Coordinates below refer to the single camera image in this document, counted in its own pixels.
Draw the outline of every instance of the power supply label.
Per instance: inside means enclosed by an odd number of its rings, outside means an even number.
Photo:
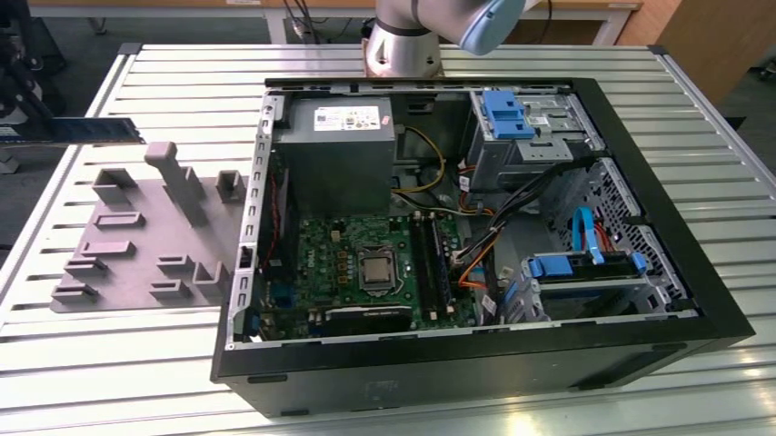
[[[342,130],[379,130],[379,110],[377,106],[338,106],[315,109],[317,132]]]

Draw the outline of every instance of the aluminum workbench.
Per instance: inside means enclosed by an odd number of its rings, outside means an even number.
[[[443,48],[442,59],[449,76],[598,79],[757,335],[616,390],[268,421],[208,381],[216,307],[48,310],[97,200],[99,168],[159,177],[142,145],[72,146],[0,272],[0,432],[776,432],[776,183],[670,57],[644,48],[517,46],[481,59]],[[200,177],[247,173],[263,79],[361,74],[355,45],[146,45],[118,57],[88,114],[131,116],[147,141],[178,143],[178,159]]]

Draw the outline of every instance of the blue latch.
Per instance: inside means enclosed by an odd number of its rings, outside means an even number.
[[[534,278],[573,275],[572,264],[566,256],[542,256],[530,259],[529,270],[532,270]]]
[[[482,91],[482,112],[493,124],[495,139],[532,139],[536,135],[525,121],[525,106],[512,91]]]
[[[646,259],[644,259],[644,254],[640,252],[632,252],[630,260],[633,261],[633,266],[636,266],[638,274],[644,274],[646,272]]]

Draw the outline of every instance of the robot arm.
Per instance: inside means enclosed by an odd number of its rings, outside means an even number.
[[[504,42],[537,0],[378,0],[366,48],[374,75],[430,77],[441,68],[439,38],[474,55]]]

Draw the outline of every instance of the motherboard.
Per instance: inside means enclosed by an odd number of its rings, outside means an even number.
[[[449,261],[459,248],[446,213],[302,219],[296,280],[270,285],[270,340],[475,324]]]

